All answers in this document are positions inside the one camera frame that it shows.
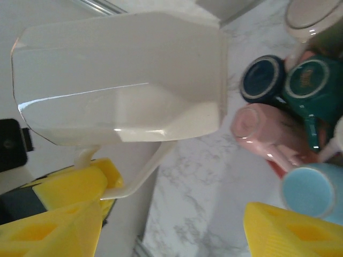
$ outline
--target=yellow plastic object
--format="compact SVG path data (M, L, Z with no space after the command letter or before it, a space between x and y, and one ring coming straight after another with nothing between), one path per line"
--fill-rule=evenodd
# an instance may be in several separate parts
M77 203L7 223L0 226L0 256L94 256L101 225L98 201Z
M33 191L47 210L73 203L100 200L107 178L97 167L74 170L33 186Z
M114 188L114 187L122 187L123 186L123 184L124 184L123 178L109 158L101 158L101 159L97 159L97 160L92 160L91 166L99 168L103 172L103 174L106 176L107 181L108 181L107 188ZM28 184L25 184L22 187L41 184L43 182L46 182L46 181L54 178L55 176L60 176L62 174L65 174L65 173L68 173L71 171L75 171L74 166L70 166L70 167L64 168L62 170L54 171L50 174L47 174L46 176L44 176L42 178L39 178L35 181L32 181Z
M343 226L259 202L247 204L252 257L342 257Z

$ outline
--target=white marble surface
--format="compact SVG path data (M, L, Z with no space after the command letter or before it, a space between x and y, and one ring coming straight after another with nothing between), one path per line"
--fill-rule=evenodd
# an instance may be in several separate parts
M284 58L294 40L283 27L288 0L266 0L223 28L229 37L228 116L211 135L180 141L161 165L144 244L160 256L250 256L243 230L249 201L282 206L279 178L240 148L229 126L245 103L237 90L255 58Z

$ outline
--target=mug rim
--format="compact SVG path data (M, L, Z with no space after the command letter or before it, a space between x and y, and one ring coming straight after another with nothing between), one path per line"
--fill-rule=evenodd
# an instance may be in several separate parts
M284 15L284 25L286 27L286 31L288 32L288 34L300 42L306 42L310 40L312 37L315 37L320 32L330 29L331 26L333 26L343 18L343 15L341 14L343 10L343 3L340 3L324 19L321 19L320 21L317 21L316 23L310 26L295 28L293 26L290 26L290 24L287 22L288 8L291 3L292 2L290 1L286 7L286 12Z
M296 212L295 210L293 210L291 207L289 207L289 205L287 204L287 201L285 199L285 196L284 196L284 193L283 193L283 187L284 187L284 183L285 183L285 179L287 178L287 176L289 176L289 174L291 174L292 172L298 170L298 169L302 169L302 168L307 168L309 170L312 170L312 171L315 171L317 173L319 173L322 177L324 177L324 179L326 179L327 183L329 184L329 187L330 187L330 190L332 191L333 193L333 199L332 199L332 202L331 204L327 207L327 209L321 213L320 215L317 215L317 216L310 216L310 215L307 215L307 214L303 214L303 215L307 215L307 216L310 216L310 217L314 217L314 218L325 218L327 217L328 215L330 215L334 209L334 206L335 204L337 203L337 193L336 193L336 189L334 187L334 185L331 183L329 177L323 173L322 171L318 170L317 168L314 168L312 166L309 166L308 164L305 164L305 165L301 165L299 167L296 167L294 168L292 171L288 172L282 179L281 181L281 186L280 186L280 195L281 195L281 201L282 203L284 204L284 206L288 209L288 210L291 210L291 211L294 211Z
M316 24L322 22L323 20L327 19L328 17L333 16L332 13L334 13L336 11L336 9L342 4L342 1L339 1L331 11L329 11L326 15L324 15L323 17L321 17L317 21L314 21L308 25L296 27L296 26L292 25L288 19L289 8L293 4L293 2L294 2L294 0L289 1L288 5L286 7L286 13L285 13L285 23L289 28L292 28L292 29L307 29L307 28L315 26Z
M250 71L250 69L257 63L261 62L261 61L268 61L270 62L272 65L273 65L273 68L274 68L274 76L273 76L273 79L272 81L270 82L270 84L268 85L267 89L265 89L263 92L259 93L258 95L249 95L247 93L247 91L245 91L245 86L244 86L244 79L245 79L245 76L247 75L247 73ZM242 95L247 98L247 99L251 99L251 100L255 100L255 99L258 99L258 98L261 98L262 96L265 96L269 91L272 90L272 88L275 86L276 82L277 82L277 79L278 79L278 76L280 74L280 67L279 67L279 64L278 62L275 60L275 58L273 58L272 56L270 55L267 55L267 56L261 56L257 59L255 59L252 63L249 64L249 66L245 69L245 72L242 76L242 79L241 79L241 83L240 83L240 90L241 90L241 93Z
M322 82L320 83L320 85L311 93L307 94L307 95L297 95L295 94L291 87L290 87L290 79L292 78L294 72L301 66L301 65L304 65L306 63L311 63L311 62L315 62L315 63L318 63L324 70L324 79L322 80ZM291 97L293 98L296 98L296 99L304 99L304 98L307 98L307 97L311 97L315 94L317 94L320 90L322 90L324 88L324 86L326 85L327 81L329 80L329 76L330 76L330 69L328 67L328 65L322 61L322 60L317 60L317 59L309 59L305 62L302 62L301 64L297 65L296 67L294 67L290 73L287 75L287 79L286 79L286 82L285 82L285 91L287 92L288 95L290 95Z

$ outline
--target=teal mug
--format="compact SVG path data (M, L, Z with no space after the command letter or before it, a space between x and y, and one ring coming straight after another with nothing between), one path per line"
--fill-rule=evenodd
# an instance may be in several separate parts
M318 152L319 121L328 125L329 139L343 115L343 63L319 55L307 59L289 72L282 95L304 119L309 145Z
M343 167L328 163L297 167L284 176L281 196L290 210L343 225Z

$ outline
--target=mug bottom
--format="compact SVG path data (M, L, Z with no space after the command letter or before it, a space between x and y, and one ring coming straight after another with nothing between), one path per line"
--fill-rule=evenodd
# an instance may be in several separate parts
M288 173L281 190L288 209L311 217L325 217L335 203L330 180L319 170L309 167L299 167Z

